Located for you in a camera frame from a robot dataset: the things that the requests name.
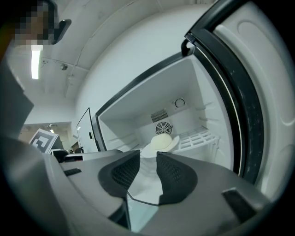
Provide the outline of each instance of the ventilation fan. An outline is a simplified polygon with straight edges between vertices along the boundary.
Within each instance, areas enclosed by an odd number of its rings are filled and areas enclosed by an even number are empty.
[[[162,121],[159,122],[156,126],[156,134],[171,134],[172,127],[168,122]]]

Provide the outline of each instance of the white wire rack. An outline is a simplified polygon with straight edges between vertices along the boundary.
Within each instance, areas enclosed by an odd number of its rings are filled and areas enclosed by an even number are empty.
[[[180,140],[173,153],[178,153],[193,148],[199,148],[207,144],[217,142],[219,137],[213,135],[208,129],[201,127],[179,135]]]

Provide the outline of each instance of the vent grille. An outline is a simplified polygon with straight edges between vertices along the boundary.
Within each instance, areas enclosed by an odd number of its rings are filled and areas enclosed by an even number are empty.
[[[158,111],[158,112],[155,112],[151,115],[152,117],[152,121],[153,123],[159,121],[159,120],[162,120],[162,119],[165,119],[165,118],[168,118],[168,114],[166,112],[165,109],[162,109],[161,111]]]
[[[162,121],[156,126],[156,134],[171,134],[172,127],[168,122]]]

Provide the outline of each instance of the black mesh pad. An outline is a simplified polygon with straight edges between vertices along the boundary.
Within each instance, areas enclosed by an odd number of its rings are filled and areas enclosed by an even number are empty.
[[[108,194],[125,199],[139,168],[140,151],[134,151],[104,166],[98,173],[98,180]]]
[[[163,189],[159,205],[181,202],[198,182],[197,174],[191,167],[169,155],[171,153],[157,153],[157,174]]]

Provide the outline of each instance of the ceiling light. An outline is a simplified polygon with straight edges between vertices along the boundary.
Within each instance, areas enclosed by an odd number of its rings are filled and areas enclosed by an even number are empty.
[[[39,79],[39,59],[41,50],[32,51],[31,72],[32,79]]]

